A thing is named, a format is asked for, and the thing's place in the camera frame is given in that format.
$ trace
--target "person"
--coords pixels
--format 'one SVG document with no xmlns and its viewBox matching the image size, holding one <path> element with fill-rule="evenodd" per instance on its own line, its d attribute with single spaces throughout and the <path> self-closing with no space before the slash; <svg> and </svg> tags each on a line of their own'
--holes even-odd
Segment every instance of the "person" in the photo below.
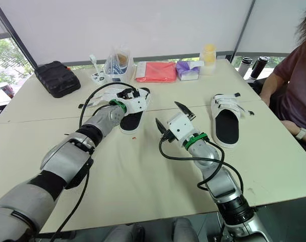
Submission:
<svg viewBox="0 0 306 242">
<path fill-rule="evenodd" d="M 104 242 L 144 242 L 144 227 L 132 225 L 119 225 L 114 228 Z M 173 242 L 199 242 L 197 233 L 194 231 L 191 222 L 184 217 L 178 218 L 172 228 Z"/>
<path fill-rule="evenodd" d="M 306 16 L 297 33 L 301 45 L 266 79 L 260 97 L 306 151 Z M 285 93 L 271 103 L 281 88 L 286 88 Z"/>
</svg>

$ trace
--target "black blade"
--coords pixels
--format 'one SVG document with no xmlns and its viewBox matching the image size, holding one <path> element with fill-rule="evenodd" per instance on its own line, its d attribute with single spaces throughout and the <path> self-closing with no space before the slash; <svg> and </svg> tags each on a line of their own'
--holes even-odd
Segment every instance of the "black blade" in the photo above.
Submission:
<svg viewBox="0 0 306 242">
<path fill-rule="evenodd" d="M 191 112 L 191 110 L 188 109 L 184 104 L 181 104 L 179 102 L 174 102 L 179 109 L 188 116 L 190 120 L 193 120 L 195 118 L 195 114 Z"/>
<path fill-rule="evenodd" d="M 164 125 L 160 122 L 160 120 L 158 120 L 158 118 L 156 118 L 155 121 L 156 121 L 158 130 L 159 130 L 162 134 L 165 134 L 166 128 L 164 127 Z"/>
</svg>

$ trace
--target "cable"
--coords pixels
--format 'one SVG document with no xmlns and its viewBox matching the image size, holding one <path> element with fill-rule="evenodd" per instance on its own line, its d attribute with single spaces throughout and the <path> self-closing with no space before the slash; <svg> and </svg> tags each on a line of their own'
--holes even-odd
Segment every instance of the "cable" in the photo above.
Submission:
<svg viewBox="0 0 306 242">
<path fill-rule="evenodd" d="M 111 83 L 107 83 L 101 87 L 99 87 L 98 89 L 96 89 L 93 93 L 91 93 L 91 95 L 87 98 L 86 102 L 84 103 L 83 107 L 82 107 L 82 111 L 81 111 L 81 114 L 80 114 L 80 120 L 79 120 L 79 128 L 81 128 L 82 126 L 82 119 L 83 119 L 83 115 L 84 115 L 84 112 L 86 110 L 86 107 L 88 105 L 88 103 L 90 102 L 90 99 L 93 98 L 94 94 L 96 94 L 97 92 L 99 92 L 101 89 L 107 87 L 107 86 L 110 86 L 110 85 L 124 85 L 124 86 L 128 86 L 128 87 L 131 87 L 131 88 L 134 88 L 132 85 L 129 85 L 127 83 L 123 83 L 123 82 L 111 82 Z"/>
<path fill-rule="evenodd" d="M 222 240 L 224 228 L 225 228 L 224 223 L 222 223 L 222 226 L 221 226 L 221 229 L 220 229 L 220 235 L 219 235 L 219 242 L 221 242 L 221 240 Z"/>
<path fill-rule="evenodd" d="M 170 160 L 205 160 L 205 161 L 213 161 L 213 162 L 216 162 L 216 163 L 219 163 L 219 164 L 222 164 L 222 165 L 225 165 L 227 167 L 229 167 L 230 169 L 232 169 L 234 171 L 234 173 L 237 174 L 238 176 L 238 179 L 239 179 L 239 182 L 240 182 L 240 189 L 241 189 L 241 192 L 243 193 L 243 181 L 242 181 L 242 178 L 241 178 L 241 175 L 239 174 L 239 172 L 236 170 L 236 168 L 234 168 L 232 165 L 226 163 L 226 162 L 221 162 L 221 160 L 217 160 L 217 159 L 210 159 L 210 158 L 204 158 L 204 157 L 188 157 L 188 158 L 183 158 L 183 157 L 173 157 L 173 156 L 169 156 L 169 155 L 166 155 L 163 150 L 162 150 L 162 143 L 163 143 L 163 139 L 161 139 L 159 141 L 159 144 L 158 144 L 158 149 L 159 149 L 159 152 L 161 153 L 162 156 L 164 156 L 165 158 L 167 159 L 170 159 Z"/>
<path fill-rule="evenodd" d="M 101 107 L 98 107 L 98 108 L 94 111 L 94 113 L 92 114 L 92 116 L 96 115 L 96 113 L 97 113 L 100 109 L 103 109 L 104 107 L 108 107 L 108 106 L 111 106 L 111 105 L 110 105 L 110 104 L 106 104 L 106 105 L 103 105 L 103 106 L 101 106 Z"/>
<path fill-rule="evenodd" d="M 76 203 L 76 205 L 74 206 L 73 210 L 71 211 L 71 213 L 67 216 L 67 218 L 64 220 L 64 222 L 61 224 L 61 226 L 57 229 L 57 231 L 54 233 L 54 235 L 52 236 L 50 242 L 54 242 L 56 236 L 61 232 L 61 230 L 63 229 L 63 227 L 66 225 L 66 223 L 69 221 L 69 219 L 72 217 L 72 215 L 74 214 L 74 212 L 77 210 L 78 206 L 80 205 L 83 196 L 86 192 L 87 186 L 88 186 L 88 181 L 89 181 L 89 171 L 87 173 L 87 178 L 86 178 L 86 182 L 84 184 L 83 190 L 81 192 L 80 198 L 78 200 L 78 202 Z"/>
</svg>

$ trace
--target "black insole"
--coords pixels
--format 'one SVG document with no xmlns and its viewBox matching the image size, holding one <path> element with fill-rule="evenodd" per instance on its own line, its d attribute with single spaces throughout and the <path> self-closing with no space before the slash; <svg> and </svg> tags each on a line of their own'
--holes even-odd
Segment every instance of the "black insole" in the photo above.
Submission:
<svg viewBox="0 0 306 242">
<path fill-rule="evenodd" d="M 228 109 L 220 111 L 215 118 L 216 135 L 218 139 L 226 144 L 235 144 L 239 139 L 239 124 L 234 113 Z"/>
<path fill-rule="evenodd" d="M 136 129 L 141 121 L 142 114 L 143 112 L 136 112 L 123 117 L 120 122 L 121 129 L 127 131 Z"/>
</svg>

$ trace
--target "white table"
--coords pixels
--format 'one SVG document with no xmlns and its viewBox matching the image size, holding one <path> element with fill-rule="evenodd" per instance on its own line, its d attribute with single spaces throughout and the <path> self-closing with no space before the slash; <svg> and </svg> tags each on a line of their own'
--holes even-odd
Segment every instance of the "white table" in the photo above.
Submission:
<svg viewBox="0 0 306 242">
<path fill-rule="evenodd" d="M 255 116 L 240 120 L 240 140 L 225 161 L 240 172 L 251 206 L 306 197 L 306 153 L 262 101 L 244 102 Z M 192 107 L 195 127 L 211 133 L 209 106 Z M 172 161 L 158 151 L 155 118 L 164 124 L 179 109 L 149 111 L 134 135 L 113 131 L 97 147 L 86 195 L 64 230 L 92 228 L 216 211 L 191 161 Z M 78 128 L 77 118 L 0 124 L 0 197 L 34 176 L 43 156 Z M 189 156 L 173 142 L 170 155 Z M 77 202 L 83 183 L 61 195 L 42 232 L 53 232 Z"/>
<path fill-rule="evenodd" d="M 90 74 L 95 72 L 94 69 L 74 72 L 80 80 L 81 88 L 62 98 L 53 98 L 35 75 L 31 76 L 1 113 L 0 124 L 79 117 L 81 110 L 78 109 L 78 105 L 84 103 L 98 86 L 90 79 Z M 217 69 L 213 76 L 200 76 L 199 80 L 177 80 L 175 83 L 162 84 L 137 83 L 132 80 L 130 84 L 148 87 L 151 90 L 152 100 L 148 110 L 176 108 L 174 101 L 180 101 L 188 107 L 209 105 L 211 98 L 219 93 L 239 92 L 241 102 L 260 100 L 226 59 L 217 61 Z M 91 115 L 93 111 L 94 108 L 90 108 L 86 115 Z"/>
</svg>

